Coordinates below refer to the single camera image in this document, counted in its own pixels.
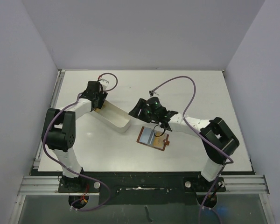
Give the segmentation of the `brown leather card holder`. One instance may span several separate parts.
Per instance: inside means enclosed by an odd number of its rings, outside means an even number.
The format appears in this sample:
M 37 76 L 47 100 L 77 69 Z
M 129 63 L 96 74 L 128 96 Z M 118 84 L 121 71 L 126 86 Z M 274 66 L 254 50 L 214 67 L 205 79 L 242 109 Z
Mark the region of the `brown leather card holder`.
M 136 140 L 137 143 L 151 147 L 160 151 L 165 151 L 166 146 L 169 146 L 169 135 L 155 131 L 149 127 L 142 127 Z

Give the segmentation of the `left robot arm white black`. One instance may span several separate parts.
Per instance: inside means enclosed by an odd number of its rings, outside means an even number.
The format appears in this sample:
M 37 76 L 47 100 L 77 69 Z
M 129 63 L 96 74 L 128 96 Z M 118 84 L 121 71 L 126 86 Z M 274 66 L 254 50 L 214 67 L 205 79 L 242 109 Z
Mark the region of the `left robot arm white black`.
M 81 177 L 83 169 L 73 149 L 76 120 L 102 107 L 108 84 L 104 79 L 89 81 L 73 103 L 60 109 L 50 108 L 46 112 L 42 131 L 44 153 L 62 167 L 63 177 L 70 179 L 69 186 L 76 192 L 82 191 L 86 185 L 86 180 Z

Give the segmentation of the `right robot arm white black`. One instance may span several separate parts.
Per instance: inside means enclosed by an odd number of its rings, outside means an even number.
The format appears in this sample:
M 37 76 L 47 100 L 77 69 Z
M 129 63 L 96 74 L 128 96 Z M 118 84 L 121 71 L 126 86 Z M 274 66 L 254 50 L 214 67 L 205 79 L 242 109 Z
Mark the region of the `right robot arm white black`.
M 165 131 L 196 134 L 202 140 L 208 156 L 201 177 L 198 179 L 199 187 L 205 191 L 215 186 L 215 179 L 227 164 L 227 160 L 233 163 L 231 155 L 240 145 L 239 140 L 222 118 L 196 119 L 185 116 L 167 110 L 161 105 L 158 97 L 148 100 L 139 99 L 128 114 L 146 123 L 157 124 Z

